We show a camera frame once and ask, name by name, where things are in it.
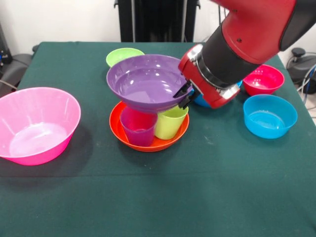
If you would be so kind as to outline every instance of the magenta bowl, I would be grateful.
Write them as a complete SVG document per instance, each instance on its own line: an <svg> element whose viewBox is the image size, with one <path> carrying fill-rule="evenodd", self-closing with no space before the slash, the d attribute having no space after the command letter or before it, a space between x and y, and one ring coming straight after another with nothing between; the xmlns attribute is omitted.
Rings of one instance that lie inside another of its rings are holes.
<svg viewBox="0 0 316 237"><path fill-rule="evenodd" d="M107 83L114 94L132 109L158 113L176 106L188 93L173 95L186 83L178 69L180 59L146 54L127 58L111 67Z"/></svg>
<svg viewBox="0 0 316 237"><path fill-rule="evenodd" d="M0 98L0 157L22 165L47 163L68 146L81 109L71 94L50 87Z"/></svg>

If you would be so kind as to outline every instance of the orange bowl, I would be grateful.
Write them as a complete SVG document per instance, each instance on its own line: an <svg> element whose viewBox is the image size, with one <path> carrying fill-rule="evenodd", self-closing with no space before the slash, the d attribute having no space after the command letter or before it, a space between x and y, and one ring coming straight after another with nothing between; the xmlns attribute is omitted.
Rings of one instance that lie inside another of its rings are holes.
<svg viewBox="0 0 316 237"><path fill-rule="evenodd" d="M110 114L110 119L109 119L110 128L111 128L112 133L121 142L123 142L125 145L129 146L130 148L140 151L140 152L158 152L158 151L167 149L168 147L175 144L183 136L183 134L187 131L189 127L190 119L189 119L189 115L187 115L174 138L170 140L161 140L155 137L153 143L149 147L134 146L128 142L123 126L119 119L125 107L126 105L121 101L113 108Z"/></svg>

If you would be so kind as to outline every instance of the white wall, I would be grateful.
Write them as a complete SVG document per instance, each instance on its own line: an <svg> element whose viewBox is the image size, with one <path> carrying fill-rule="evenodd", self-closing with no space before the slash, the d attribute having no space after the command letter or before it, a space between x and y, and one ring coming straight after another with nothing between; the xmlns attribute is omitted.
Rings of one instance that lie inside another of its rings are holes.
<svg viewBox="0 0 316 237"><path fill-rule="evenodd" d="M200 0L195 41L202 41L218 27L217 5ZM120 41L118 8L114 0L0 0L0 22L10 50L31 53L41 41ZM316 26L294 46L316 52ZM283 63L290 50L281 52Z"/></svg>

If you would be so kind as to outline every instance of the purple bowl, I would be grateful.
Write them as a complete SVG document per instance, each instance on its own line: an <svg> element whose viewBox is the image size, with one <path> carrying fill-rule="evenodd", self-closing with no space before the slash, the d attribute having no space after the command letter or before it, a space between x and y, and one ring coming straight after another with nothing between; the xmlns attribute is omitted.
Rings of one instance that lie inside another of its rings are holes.
<svg viewBox="0 0 316 237"><path fill-rule="evenodd" d="M188 93L173 95L186 83L178 69L180 60L146 54L127 58L111 67L107 83L114 94L132 109L158 113L176 106Z"/></svg>

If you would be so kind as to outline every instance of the yellow-green cup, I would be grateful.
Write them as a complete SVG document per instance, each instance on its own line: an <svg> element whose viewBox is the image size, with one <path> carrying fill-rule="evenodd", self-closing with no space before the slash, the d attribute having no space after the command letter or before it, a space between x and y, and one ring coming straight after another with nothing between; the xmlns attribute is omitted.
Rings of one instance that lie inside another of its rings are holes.
<svg viewBox="0 0 316 237"><path fill-rule="evenodd" d="M171 110L158 114L158 121L155 128L155 136L162 140L172 139L178 132L184 118L189 112L176 106Z"/></svg>

